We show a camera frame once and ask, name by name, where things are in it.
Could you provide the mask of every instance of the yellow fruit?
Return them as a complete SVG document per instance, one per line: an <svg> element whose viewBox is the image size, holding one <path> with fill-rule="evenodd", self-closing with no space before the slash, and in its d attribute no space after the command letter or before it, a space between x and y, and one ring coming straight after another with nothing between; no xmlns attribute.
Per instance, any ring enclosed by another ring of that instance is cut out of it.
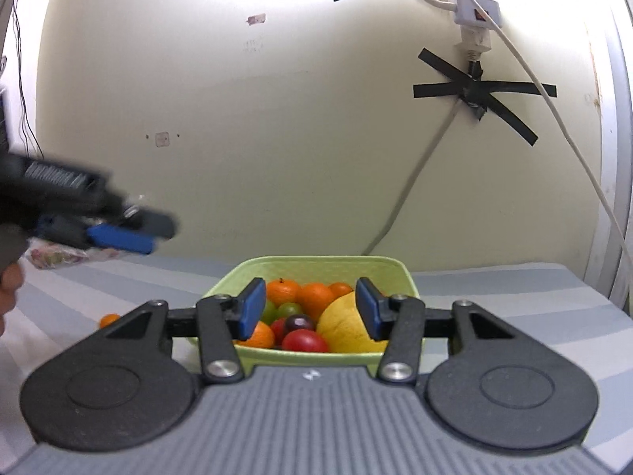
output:
<svg viewBox="0 0 633 475"><path fill-rule="evenodd" d="M356 293L341 296L321 314L316 332L333 353L384 352L387 341L373 341L356 310Z"/></svg>

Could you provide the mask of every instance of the dark purple fruit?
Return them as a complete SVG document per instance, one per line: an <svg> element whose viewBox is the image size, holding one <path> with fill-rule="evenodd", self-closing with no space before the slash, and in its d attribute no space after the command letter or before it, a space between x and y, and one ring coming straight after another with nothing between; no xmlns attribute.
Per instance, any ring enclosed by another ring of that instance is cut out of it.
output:
<svg viewBox="0 0 633 475"><path fill-rule="evenodd" d="M286 334L294 331L315 331L317 326L314 320L306 314L293 314L286 318L284 327Z"/></svg>

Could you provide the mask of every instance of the red tomato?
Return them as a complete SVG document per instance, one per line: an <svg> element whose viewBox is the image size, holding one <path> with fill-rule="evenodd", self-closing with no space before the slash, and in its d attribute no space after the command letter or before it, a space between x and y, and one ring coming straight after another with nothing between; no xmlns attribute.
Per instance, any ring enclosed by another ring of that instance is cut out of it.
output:
<svg viewBox="0 0 633 475"><path fill-rule="evenodd" d="M281 342L284 341L284 337L286 336L286 319L280 318L273 321L270 328L275 335L275 344L281 345Z"/></svg>
<svg viewBox="0 0 633 475"><path fill-rule="evenodd" d="M293 352L316 352L328 353L329 349L325 339L314 331L299 329L286 334L281 344L283 350L291 350Z"/></svg>

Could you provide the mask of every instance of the human hand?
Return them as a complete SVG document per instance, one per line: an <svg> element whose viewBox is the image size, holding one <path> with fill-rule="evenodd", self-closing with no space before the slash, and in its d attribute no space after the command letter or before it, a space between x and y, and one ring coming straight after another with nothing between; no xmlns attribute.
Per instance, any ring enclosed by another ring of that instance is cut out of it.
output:
<svg viewBox="0 0 633 475"><path fill-rule="evenodd" d="M0 276L0 336L4 333L4 315L15 307L15 292L24 283L24 274L18 263L11 264Z"/></svg>

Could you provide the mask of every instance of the beige wall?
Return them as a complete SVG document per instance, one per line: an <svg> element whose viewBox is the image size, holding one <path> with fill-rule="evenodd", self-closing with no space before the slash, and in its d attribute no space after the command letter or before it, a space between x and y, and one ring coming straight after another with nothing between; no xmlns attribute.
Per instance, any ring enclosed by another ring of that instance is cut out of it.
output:
<svg viewBox="0 0 633 475"><path fill-rule="evenodd" d="M580 13L569 0L499 2L599 174ZM266 23L249 27L261 12ZM465 68L458 36L418 0L51 0L38 131L49 152L112 169L178 214L165 254L359 254L451 106L412 98L413 84L443 81L417 54ZM496 38L482 64L484 78L528 80ZM554 261L584 274L591 185L540 97L499 99L536 146L462 109L376 253L412 270ZM157 148L165 131L170 146Z"/></svg>

